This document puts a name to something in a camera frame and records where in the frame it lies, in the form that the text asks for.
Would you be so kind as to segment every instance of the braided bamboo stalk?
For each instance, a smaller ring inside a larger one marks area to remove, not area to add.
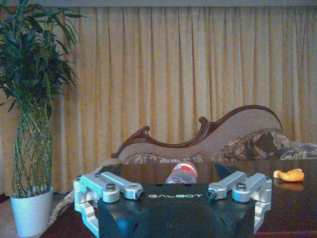
[[[51,186],[53,143],[45,103],[19,104],[12,187],[18,198],[46,193]]]

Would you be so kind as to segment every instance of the orange peel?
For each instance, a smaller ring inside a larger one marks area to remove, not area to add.
[[[282,179],[287,182],[303,181],[305,174],[301,169],[294,169],[287,171],[286,173],[282,171],[274,171],[273,177],[276,179]]]

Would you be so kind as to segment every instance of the floor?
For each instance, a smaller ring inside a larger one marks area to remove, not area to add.
[[[54,193],[53,194],[53,208],[65,197],[65,194]],[[10,199],[3,203],[0,203],[0,238],[18,238],[13,212],[11,208]],[[33,236],[31,238],[38,238],[41,234]]]

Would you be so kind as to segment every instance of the plastic bottle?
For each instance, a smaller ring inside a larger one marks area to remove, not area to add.
[[[196,183],[197,169],[190,162],[182,162],[173,168],[165,183]]]

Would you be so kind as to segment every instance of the carved wooden frame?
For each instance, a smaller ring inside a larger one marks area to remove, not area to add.
[[[271,113],[278,120],[278,123],[280,124],[281,129],[283,129],[280,119],[271,109],[264,107],[264,106],[260,106],[260,105],[248,105],[248,106],[239,107],[239,108],[236,108],[236,109],[230,111],[229,113],[227,113],[225,116],[223,116],[221,119],[219,119],[217,121],[208,121],[205,117],[200,117],[198,119],[198,121],[201,123],[201,127],[200,127],[199,131],[197,132],[197,134],[189,141],[186,141],[186,142],[181,143],[181,144],[166,144],[166,143],[162,143],[158,140],[155,140],[149,135],[150,127],[145,126],[145,127],[141,128],[140,130],[138,130],[137,132],[135,132],[133,135],[131,135],[126,141],[124,141],[123,144],[119,147],[118,151],[111,155],[111,158],[118,158],[121,151],[126,146],[128,146],[130,144],[135,144],[135,143],[150,143],[153,145],[158,145],[158,146],[162,146],[162,147],[170,147],[170,148],[184,148],[184,147],[193,146],[195,144],[200,143],[202,140],[204,140],[206,137],[208,137],[221,124],[223,124],[226,120],[228,120],[230,117],[232,117],[236,113],[244,111],[244,110],[249,110],[249,109],[260,109],[260,110],[265,110],[265,111]]]

